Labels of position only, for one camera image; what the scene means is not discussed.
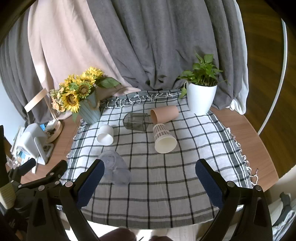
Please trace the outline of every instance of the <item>screw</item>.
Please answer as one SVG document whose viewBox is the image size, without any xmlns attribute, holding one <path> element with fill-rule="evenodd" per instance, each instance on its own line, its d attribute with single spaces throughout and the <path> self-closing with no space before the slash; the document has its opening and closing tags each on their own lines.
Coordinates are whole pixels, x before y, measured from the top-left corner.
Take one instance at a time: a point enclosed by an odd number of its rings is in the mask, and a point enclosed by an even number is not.
<svg viewBox="0 0 296 241">
<path fill-rule="evenodd" d="M 66 182 L 65 186 L 67 188 L 71 187 L 73 185 L 73 182 L 69 181 L 69 182 Z"/>
<path fill-rule="evenodd" d="M 227 182 L 227 186 L 233 188 L 233 187 L 235 187 L 235 183 L 232 182 L 232 181 L 228 181 L 228 182 Z"/>
<path fill-rule="evenodd" d="M 259 185 L 256 185 L 255 188 L 256 188 L 257 191 L 261 191 L 262 190 L 262 187 L 259 186 Z"/>
<path fill-rule="evenodd" d="M 44 185 L 41 185 L 41 186 L 38 187 L 38 190 L 42 191 L 42 190 L 44 190 L 44 188 L 45 188 Z"/>
</svg>

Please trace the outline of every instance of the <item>white device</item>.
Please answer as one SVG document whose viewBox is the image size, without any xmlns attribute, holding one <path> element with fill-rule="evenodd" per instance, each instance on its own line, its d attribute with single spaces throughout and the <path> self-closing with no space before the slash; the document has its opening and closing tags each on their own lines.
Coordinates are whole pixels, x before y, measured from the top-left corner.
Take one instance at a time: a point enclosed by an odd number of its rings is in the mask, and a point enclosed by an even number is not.
<svg viewBox="0 0 296 241">
<path fill-rule="evenodd" d="M 28 125 L 17 142 L 18 150 L 36 160 L 36 166 L 32 169 L 32 173 L 36 172 L 38 164 L 45 165 L 47 163 L 54 148 L 54 144 L 47 143 L 47 139 L 48 137 L 41 127 L 33 123 Z"/>
</svg>

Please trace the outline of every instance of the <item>paper cup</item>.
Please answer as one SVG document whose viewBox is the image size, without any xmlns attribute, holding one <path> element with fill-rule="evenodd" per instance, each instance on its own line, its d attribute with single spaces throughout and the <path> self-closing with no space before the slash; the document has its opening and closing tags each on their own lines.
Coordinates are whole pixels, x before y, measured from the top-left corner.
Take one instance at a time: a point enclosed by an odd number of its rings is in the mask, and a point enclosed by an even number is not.
<svg viewBox="0 0 296 241">
<path fill-rule="evenodd" d="M 170 134 L 164 124 L 157 124 L 153 127 L 155 150 L 164 154 L 175 149 L 177 140 Z"/>
<path fill-rule="evenodd" d="M 154 108 L 150 111 L 153 124 L 164 124 L 179 116 L 179 110 L 175 105 Z"/>
<path fill-rule="evenodd" d="M 98 143 L 100 143 L 103 146 L 109 146 L 113 143 L 114 131 L 112 126 L 102 125 L 98 130 L 98 133 L 99 134 L 96 137 Z"/>
</svg>

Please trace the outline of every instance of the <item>patterned paper cup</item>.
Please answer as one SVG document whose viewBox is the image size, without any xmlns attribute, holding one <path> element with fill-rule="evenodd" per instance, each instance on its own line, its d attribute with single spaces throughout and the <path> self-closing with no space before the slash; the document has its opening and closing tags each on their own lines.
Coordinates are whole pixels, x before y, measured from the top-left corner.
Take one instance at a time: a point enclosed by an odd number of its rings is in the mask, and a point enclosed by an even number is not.
<svg viewBox="0 0 296 241">
<path fill-rule="evenodd" d="M 177 140 L 170 134 L 164 124 L 157 124 L 153 127 L 155 150 L 158 153 L 168 153 L 175 149 Z"/>
</svg>

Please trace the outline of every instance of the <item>checkered tablecloth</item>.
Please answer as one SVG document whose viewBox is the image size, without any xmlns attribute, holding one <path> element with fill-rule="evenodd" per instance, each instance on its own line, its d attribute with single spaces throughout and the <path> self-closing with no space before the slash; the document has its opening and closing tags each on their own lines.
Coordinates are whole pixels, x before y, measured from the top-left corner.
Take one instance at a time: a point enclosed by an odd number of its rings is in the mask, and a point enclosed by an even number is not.
<svg viewBox="0 0 296 241">
<path fill-rule="evenodd" d="M 75 180 L 104 151 L 117 151 L 132 175 L 131 183 L 118 187 L 104 177 L 89 204 L 82 208 L 88 220 L 135 229 L 172 228 L 213 219 L 218 209 L 209 201 L 195 174 L 199 158 L 221 173 L 225 180 L 252 188 L 250 173 L 229 129 L 212 112 L 196 116 L 187 106 L 187 98 L 178 93 L 150 91 L 109 99 L 103 104 L 100 122 L 82 122 L 68 156 L 64 181 Z M 177 139 L 176 148 L 159 154 L 154 148 L 150 124 L 147 132 L 127 130 L 123 118 L 128 112 L 144 112 L 165 105 L 176 105 L 178 118 L 166 123 Z M 97 140 L 100 126 L 114 128 L 114 142 L 102 146 Z"/>
</svg>

